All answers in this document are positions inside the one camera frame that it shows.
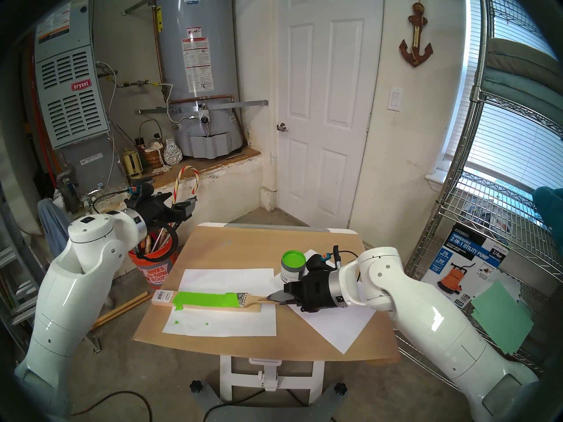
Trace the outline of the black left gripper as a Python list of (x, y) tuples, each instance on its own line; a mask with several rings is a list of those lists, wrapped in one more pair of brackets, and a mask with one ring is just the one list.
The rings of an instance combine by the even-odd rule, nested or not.
[(140, 196), (140, 217), (145, 222), (146, 227), (158, 227), (165, 223), (179, 225), (181, 219), (189, 219), (191, 217), (197, 202), (197, 196), (176, 203), (176, 210), (165, 204), (165, 201), (171, 197), (173, 197), (173, 194)]

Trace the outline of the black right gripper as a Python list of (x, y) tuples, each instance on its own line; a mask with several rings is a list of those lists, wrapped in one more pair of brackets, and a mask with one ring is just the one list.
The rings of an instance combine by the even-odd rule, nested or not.
[(322, 309), (347, 308), (342, 295), (339, 270), (309, 272), (299, 281), (284, 284), (267, 299), (280, 304), (295, 306), (301, 312), (317, 313)]

